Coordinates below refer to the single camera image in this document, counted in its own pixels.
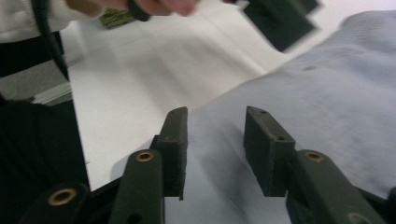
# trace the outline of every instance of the white table surface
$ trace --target white table surface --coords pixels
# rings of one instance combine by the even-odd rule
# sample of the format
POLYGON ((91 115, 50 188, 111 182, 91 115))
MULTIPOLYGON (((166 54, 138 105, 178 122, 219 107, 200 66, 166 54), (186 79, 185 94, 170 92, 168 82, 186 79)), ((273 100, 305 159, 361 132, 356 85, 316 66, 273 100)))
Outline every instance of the white table surface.
POLYGON ((272 49, 238 7, 203 0, 188 18, 154 17, 113 30, 75 21, 62 31, 92 189, 122 175, 114 164, 147 147, 166 113, 191 111, 305 52, 349 15, 396 9, 394 0, 326 0, 319 28, 286 54, 272 49))

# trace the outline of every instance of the black plastic part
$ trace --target black plastic part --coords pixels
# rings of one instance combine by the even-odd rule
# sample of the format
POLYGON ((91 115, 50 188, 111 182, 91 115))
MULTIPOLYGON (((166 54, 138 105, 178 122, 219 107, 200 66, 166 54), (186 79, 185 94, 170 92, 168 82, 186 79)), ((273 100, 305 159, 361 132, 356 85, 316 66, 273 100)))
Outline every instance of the black plastic part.
POLYGON ((301 5, 304 7, 305 15, 310 13, 316 7, 318 7, 318 2, 316 0, 294 0, 294 1, 297 1, 297 3, 301 3, 301 5))
POLYGON ((137 151, 128 159, 108 223, 163 224, 163 217, 161 153, 154 149, 137 151), (140 161, 142 153, 150 159, 140 161))
POLYGON ((386 205, 389 223, 396 223, 396 188, 390 190, 386 205))
POLYGON ((152 143, 163 156, 163 195, 183 199, 187 165, 187 107, 168 113, 158 137, 152 143))
POLYGON ((317 224, 314 221, 314 214, 312 213, 312 210, 307 207, 306 204, 296 200, 294 195, 288 194, 286 207, 288 208, 288 213, 292 224, 317 224))
POLYGON ((139 21, 148 21, 151 17, 147 12, 143 11, 134 0, 128 2, 128 9, 132 16, 139 21))
POLYGON ((91 193, 90 210, 91 216, 90 224, 107 224, 110 218, 111 209, 113 208, 114 200, 119 191, 121 177, 111 181, 101 188, 91 193))
POLYGON ((40 195, 22 217, 20 224, 86 223, 88 218, 89 193, 88 188, 79 183, 67 183, 55 186, 40 195), (72 191, 76 193, 74 197, 70 193, 72 191), (63 199, 67 199, 68 197, 71 197, 70 201, 61 203, 63 199))
POLYGON ((314 4, 295 0, 256 0, 244 9, 246 15, 280 51, 314 29, 305 17, 314 4))
POLYGON ((294 145, 294 139, 268 112, 247 107, 244 147, 265 196, 285 196, 286 164, 295 154, 294 145))
POLYGON ((386 223, 329 157, 298 151, 290 172, 315 215, 314 223, 386 223))

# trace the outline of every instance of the white sleeve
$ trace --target white sleeve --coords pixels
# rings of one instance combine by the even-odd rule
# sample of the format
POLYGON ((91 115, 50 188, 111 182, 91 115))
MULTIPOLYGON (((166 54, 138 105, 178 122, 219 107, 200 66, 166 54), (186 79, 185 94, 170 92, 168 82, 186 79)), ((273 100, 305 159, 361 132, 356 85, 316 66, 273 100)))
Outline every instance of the white sleeve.
MULTIPOLYGON (((99 6, 88 9, 89 15, 74 10, 67 5, 66 0, 49 0, 49 26, 52 31, 59 31, 70 21, 95 19, 106 10, 99 6)), ((20 41, 38 35, 31 0, 0 0, 0 43, 20 41)))

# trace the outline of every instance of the white cloth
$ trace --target white cloth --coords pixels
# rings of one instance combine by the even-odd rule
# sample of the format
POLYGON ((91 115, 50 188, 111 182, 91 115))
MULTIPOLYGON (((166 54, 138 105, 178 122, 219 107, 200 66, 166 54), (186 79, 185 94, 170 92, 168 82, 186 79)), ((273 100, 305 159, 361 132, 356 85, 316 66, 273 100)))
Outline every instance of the white cloth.
MULTIPOLYGON (((70 8, 66 0, 49 0, 49 26, 52 31, 65 28, 70 21, 97 18, 104 12, 90 17, 70 8)), ((31 0, 0 0, 0 43, 20 41, 39 35, 31 0)))
POLYGON ((247 105, 386 198, 396 186, 395 25, 396 11, 352 16, 305 55, 193 112, 185 201, 166 199, 166 222, 290 223, 284 199, 263 197, 245 159, 247 105))

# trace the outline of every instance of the screw hole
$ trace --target screw hole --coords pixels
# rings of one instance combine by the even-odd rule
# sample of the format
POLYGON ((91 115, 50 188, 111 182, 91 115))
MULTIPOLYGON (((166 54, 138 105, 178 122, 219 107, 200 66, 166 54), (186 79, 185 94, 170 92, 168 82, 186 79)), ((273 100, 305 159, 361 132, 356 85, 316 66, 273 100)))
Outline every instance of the screw hole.
POLYGON ((49 197, 49 204, 59 206, 69 203, 76 197, 77 193, 74 189, 60 189, 49 197))
POLYGON ((140 214, 132 214, 128 217, 128 224, 138 224, 143 220, 140 214))
POLYGON ((311 159, 313 159, 313 160, 320 159, 320 156, 317 155, 317 154, 314 154, 314 153, 309 153, 309 154, 308 154, 308 157, 311 158, 311 159))
POLYGON ((307 159, 315 162, 322 162, 324 160, 323 156, 317 152, 306 152, 305 156, 307 159))
POLYGON ((142 152, 136 157, 138 161, 151 161, 152 158, 154 158, 154 155, 151 152, 142 152))
POLYGON ((348 218, 353 224, 371 224, 371 222, 366 217, 357 213, 349 213, 348 218))

